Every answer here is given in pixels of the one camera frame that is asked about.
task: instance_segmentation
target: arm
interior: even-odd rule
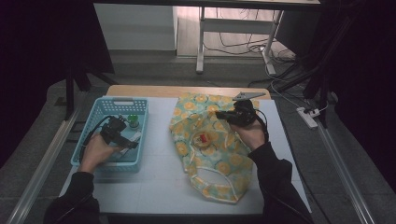
[[[265,143],[260,123],[256,120],[246,128],[234,125],[231,128],[252,149],[248,156],[257,165],[257,177],[264,198],[264,223],[313,223],[303,200],[291,184],[291,163],[279,160],[271,142]]]
[[[47,208],[44,223],[100,223],[99,203],[92,197],[93,173],[120,147],[110,147],[100,134],[95,134],[87,145],[78,171],[72,175],[66,193]]]

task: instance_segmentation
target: floral cloth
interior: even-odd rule
[[[206,198],[237,203],[252,176],[250,149],[215,111],[232,110],[233,98],[184,93],[178,98],[170,130],[177,154],[192,185]],[[258,101],[253,101],[257,108]],[[210,183],[199,176],[204,169],[222,175],[228,184]]]

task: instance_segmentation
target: power strip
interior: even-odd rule
[[[310,129],[316,129],[318,127],[318,124],[316,121],[314,121],[314,119],[311,117],[311,115],[309,113],[305,114],[305,108],[303,107],[298,107],[297,112],[299,113],[299,115],[301,116],[301,118],[303,118],[303,120],[305,121],[306,125],[308,125],[308,127]]]

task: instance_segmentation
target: white wall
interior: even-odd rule
[[[177,48],[176,7],[94,4],[108,49]]]

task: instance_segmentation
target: camera rig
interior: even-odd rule
[[[121,135],[121,132],[126,128],[125,122],[128,122],[128,120],[125,119],[122,115],[119,115],[118,118],[114,116],[106,116],[96,124],[96,126],[88,133],[87,137],[85,138],[84,143],[82,144],[81,150],[79,152],[79,162],[82,162],[85,147],[90,142],[92,135],[106,119],[109,119],[109,121],[108,123],[105,123],[102,126],[102,130],[100,131],[100,134],[102,135],[103,139],[107,144],[113,142],[117,146],[129,148],[129,149],[137,147],[138,145],[137,141],[132,142]]]
[[[233,104],[234,110],[228,111],[216,111],[216,117],[218,119],[225,119],[230,124],[236,125],[238,127],[247,127],[252,124],[255,120],[258,120],[262,125],[262,131],[264,132],[265,142],[268,142],[269,133],[267,130],[267,119],[265,115],[253,107],[253,103],[250,101],[251,98],[264,95],[264,93],[239,93],[233,99],[235,103]],[[265,123],[257,114],[257,111],[262,113],[265,118]]]

